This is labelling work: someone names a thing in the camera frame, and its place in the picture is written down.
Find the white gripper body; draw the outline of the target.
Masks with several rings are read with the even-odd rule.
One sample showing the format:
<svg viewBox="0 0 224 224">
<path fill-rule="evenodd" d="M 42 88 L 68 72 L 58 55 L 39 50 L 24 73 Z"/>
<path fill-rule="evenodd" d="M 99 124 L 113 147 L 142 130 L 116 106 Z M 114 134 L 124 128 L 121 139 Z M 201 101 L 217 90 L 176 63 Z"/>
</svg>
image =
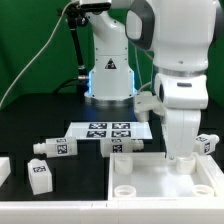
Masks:
<svg viewBox="0 0 224 224">
<path fill-rule="evenodd" d="M 194 149 L 201 110 L 208 105 L 206 76 L 177 77 L 158 73 L 154 90 L 164 115 L 161 125 L 170 157 L 188 157 Z"/>
</svg>

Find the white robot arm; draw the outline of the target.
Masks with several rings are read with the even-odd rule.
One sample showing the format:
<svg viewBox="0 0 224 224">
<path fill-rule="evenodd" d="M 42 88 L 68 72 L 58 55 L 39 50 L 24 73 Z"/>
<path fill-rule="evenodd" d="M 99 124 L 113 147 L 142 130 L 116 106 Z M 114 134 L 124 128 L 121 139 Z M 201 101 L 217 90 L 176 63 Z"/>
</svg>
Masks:
<svg viewBox="0 0 224 224">
<path fill-rule="evenodd" d="M 201 111 L 208 105 L 208 50 L 223 18 L 219 0 L 80 0 L 93 28 L 95 64 L 85 98 L 107 104 L 134 99 L 134 112 L 146 122 L 149 111 L 161 119 L 166 152 L 192 153 Z M 151 89 L 133 87 L 127 45 L 154 53 Z"/>
</svg>

